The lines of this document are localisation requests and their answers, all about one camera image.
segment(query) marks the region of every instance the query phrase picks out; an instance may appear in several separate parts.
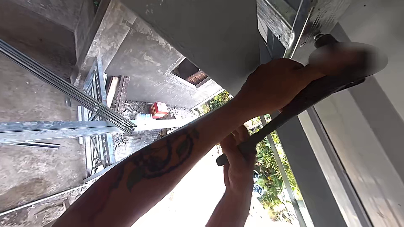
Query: hammer head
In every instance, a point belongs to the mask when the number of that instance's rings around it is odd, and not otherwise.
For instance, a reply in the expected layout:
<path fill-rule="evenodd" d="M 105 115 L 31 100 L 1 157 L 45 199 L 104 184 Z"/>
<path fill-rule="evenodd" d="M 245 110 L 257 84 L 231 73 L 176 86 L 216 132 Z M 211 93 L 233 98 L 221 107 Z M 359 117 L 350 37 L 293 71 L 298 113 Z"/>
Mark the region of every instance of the hammer head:
<path fill-rule="evenodd" d="M 333 42 L 333 37 L 324 35 L 317 42 L 318 49 L 309 57 L 309 64 L 326 75 L 351 72 L 358 78 L 373 75 L 384 69 L 388 57 L 378 48 L 358 42 Z"/>

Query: hand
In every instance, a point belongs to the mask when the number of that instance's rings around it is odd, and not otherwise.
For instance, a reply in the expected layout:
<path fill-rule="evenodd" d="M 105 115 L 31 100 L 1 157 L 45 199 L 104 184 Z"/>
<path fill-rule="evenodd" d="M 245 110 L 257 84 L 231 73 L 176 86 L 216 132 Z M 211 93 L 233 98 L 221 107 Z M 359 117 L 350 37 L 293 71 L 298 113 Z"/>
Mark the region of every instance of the hand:
<path fill-rule="evenodd" d="M 324 76 L 316 68 L 290 59 L 260 65 L 233 98 L 249 119 L 286 106 L 311 81 Z"/>
<path fill-rule="evenodd" d="M 237 145 L 246 141 L 248 137 L 248 131 L 242 125 L 220 142 L 223 153 L 226 154 L 229 160 L 229 163 L 225 164 L 223 168 L 226 193 L 251 196 L 253 191 L 253 170 L 256 152 L 248 152 L 248 154 L 242 155 L 237 148 Z"/>

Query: red and white box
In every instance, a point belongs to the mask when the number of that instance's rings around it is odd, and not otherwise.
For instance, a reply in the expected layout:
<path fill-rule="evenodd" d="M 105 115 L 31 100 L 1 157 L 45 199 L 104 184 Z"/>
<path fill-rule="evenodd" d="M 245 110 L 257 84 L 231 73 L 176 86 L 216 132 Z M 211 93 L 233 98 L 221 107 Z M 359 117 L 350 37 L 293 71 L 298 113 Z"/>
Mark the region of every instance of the red and white box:
<path fill-rule="evenodd" d="M 168 114 L 167 106 L 165 103 L 161 102 L 155 102 L 151 107 L 150 107 L 150 112 L 151 112 L 151 117 L 156 119 L 156 118 L 162 118 L 166 114 Z"/>

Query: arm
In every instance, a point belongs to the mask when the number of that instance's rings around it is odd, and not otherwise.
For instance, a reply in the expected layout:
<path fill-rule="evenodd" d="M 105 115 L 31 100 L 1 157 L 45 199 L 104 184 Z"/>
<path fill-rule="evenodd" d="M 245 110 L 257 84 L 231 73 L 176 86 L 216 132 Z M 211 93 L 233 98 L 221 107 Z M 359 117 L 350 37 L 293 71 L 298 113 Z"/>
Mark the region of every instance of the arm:
<path fill-rule="evenodd" d="M 250 211 L 255 152 L 243 157 L 237 149 L 249 137 L 243 125 L 233 134 L 220 142 L 229 160 L 223 167 L 226 191 L 206 227 L 243 227 Z"/>
<path fill-rule="evenodd" d="M 289 59 L 259 66 L 231 101 L 127 157 L 86 190 L 53 226 L 131 226 L 235 128 L 282 108 L 321 76 Z M 268 89 L 271 83 L 277 86 Z"/>

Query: tree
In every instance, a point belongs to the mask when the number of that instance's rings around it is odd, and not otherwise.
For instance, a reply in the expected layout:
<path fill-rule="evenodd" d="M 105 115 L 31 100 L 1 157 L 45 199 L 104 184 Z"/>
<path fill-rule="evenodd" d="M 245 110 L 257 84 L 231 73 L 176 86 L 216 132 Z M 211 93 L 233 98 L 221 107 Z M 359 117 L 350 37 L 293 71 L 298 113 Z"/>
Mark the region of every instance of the tree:
<path fill-rule="evenodd" d="M 210 110 L 214 110 L 217 107 L 225 104 L 226 102 L 228 102 L 230 99 L 232 99 L 233 96 L 228 93 L 227 91 L 222 91 L 221 93 L 219 93 L 218 95 L 216 95 L 215 97 L 209 99 L 206 104 L 209 106 Z"/>
<path fill-rule="evenodd" d="M 210 110 L 213 110 L 224 103 L 228 102 L 233 97 L 227 92 L 223 91 L 211 98 L 206 102 L 207 106 Z M 261 126 L 256 127 L 255 129 L 250 131 L 250 134 L 253 134 L 259 129 Z M 271 133 L 272 139 L 274 143 L 279 145 L 280 140 L 276 133 Z M 261 174 L 260 179 L 258 179 L 257 184 L 259 184 L 265 191 L 263 196 L 259 197 L 258 200 L 264 206 L 265 209 L 268 210 L 271 217 L 275 220 L 283 220 L 291 222 L 292 214 L 289 213 L 286 209 L 279 211 L 276 207 L 283 203 L 280 199 L 283 189 L 285 185 L 283 183 L 282 176 L 280 174 L 278 165 L 275 161 L 274 152 L 277 150 L 272 149 L 269 141 L 265 138 L 263 141 L 257 144 L 257 162 L 255 164 L 255 170 Z M 300 191 L 296 184 L 296 179 L 293 176 L 292 170 L 290 169 L 289 163 L 284 155 L 280 155 L 282 164 L 290 181 L 290 185 L 292 186 L 293 191 L 297 197 L 301 197 Z"/>

